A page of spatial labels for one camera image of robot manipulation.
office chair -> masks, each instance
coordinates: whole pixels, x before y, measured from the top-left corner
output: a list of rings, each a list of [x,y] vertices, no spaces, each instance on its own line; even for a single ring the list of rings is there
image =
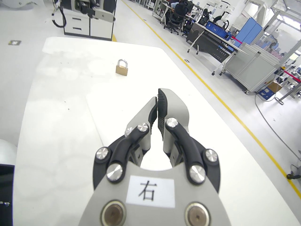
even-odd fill
[[[203,11],[202,17],[198,21],[198,24],[201,24],[202,26],[204,26],[209,21],[210,14],[211,14],[211,11],[208,12],[208,10],[205,8]]]
[[[184,15],[179,15],[176,13],[176,11],[174,11],[171,15],[170,15],[170,19],[167,23],[167,25],[164,25],[164,29],[165,28],[169,28],[170,29],[170,33],[172,33],[173,31],[175,31],[177,33],[177,35],[179,35],[179,32],[177,30],[175,30],[177,27],[179,27],[181,25],[181,23],[184,20]]]

label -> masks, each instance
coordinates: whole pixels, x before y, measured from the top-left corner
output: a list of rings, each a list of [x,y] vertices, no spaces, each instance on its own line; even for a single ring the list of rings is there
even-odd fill
[[[174,180],[131,175],[126,203],[175,208]]]

padlock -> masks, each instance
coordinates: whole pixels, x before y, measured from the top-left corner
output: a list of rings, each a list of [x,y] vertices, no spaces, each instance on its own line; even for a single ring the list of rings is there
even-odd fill
[[[120,65],[121,61],[123,61],[126,64],[126,67]],[[128,75],[128,63],[124,59],[118,60],[118,63],[116,65],[116,73],[123,75],[123,76]]]

blue storage box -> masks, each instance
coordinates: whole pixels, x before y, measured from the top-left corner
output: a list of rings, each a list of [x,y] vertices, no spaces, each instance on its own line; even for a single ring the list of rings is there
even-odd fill
[[[210,31],[214,32],[217,34],[219,37],[222,37],[225,40],[231,39],[231,33],[226,32],[225,30],[221,29],[219,26],[215,25],[212,22],[208,22],[206,25],[206,28],[209,29]]]
[[[269,98],[271,98],[273,95],[275,95],[275,93],[273,91],[271,91],[270,88],[266,87],[265,89],[261,90],[258,92],[258,94],[260,96],[262,96],[265,100],[268,100]]]

bolt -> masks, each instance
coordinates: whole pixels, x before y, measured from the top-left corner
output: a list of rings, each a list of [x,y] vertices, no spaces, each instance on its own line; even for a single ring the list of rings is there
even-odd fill
[[[118,163],[111,164],[107,169],[107,178],[110,181],[117,181],[122,175],[122,166]]]
[[[109,152],[109,150],[108,150],[107,147],[101,147],[96,152],[96,158],[99,159],[99,160],[103,160],[108,155],[108,152]]]
[[[176,127],[178,125],[178,121],[177,121],[176,118],[170,117],[170,118],[167,119],[166,124],[169,127],[174,128],[174,127]]]
[[[200,165],[191,166],[189,169],[189,175],[194,182],[199,183],[199,184],[204,182],[204,180],[206,178],[205,169],[203,167],[201,167]]]
[[[212,149],[207,149],[206,152],[206,157],[210,162],[216,162],[217,161],[217,153],[212,150]]]
[[[148,129],[148,125],[144,122],[141,125],[138,125],[137,128],[140,132],[145,132]]]
[[[208,226],[210,222],[207,209],[200,203],[192,203],[187,207],[185,219],[189,226]]]
[[[127,137],[133,131],[133,127],[129,127],[126,129],[124,136]]]
[[[121,226],[126,217],[124,205],[119,201],[111,201],[105,205],[101,212],[101,220],[104,226]]]

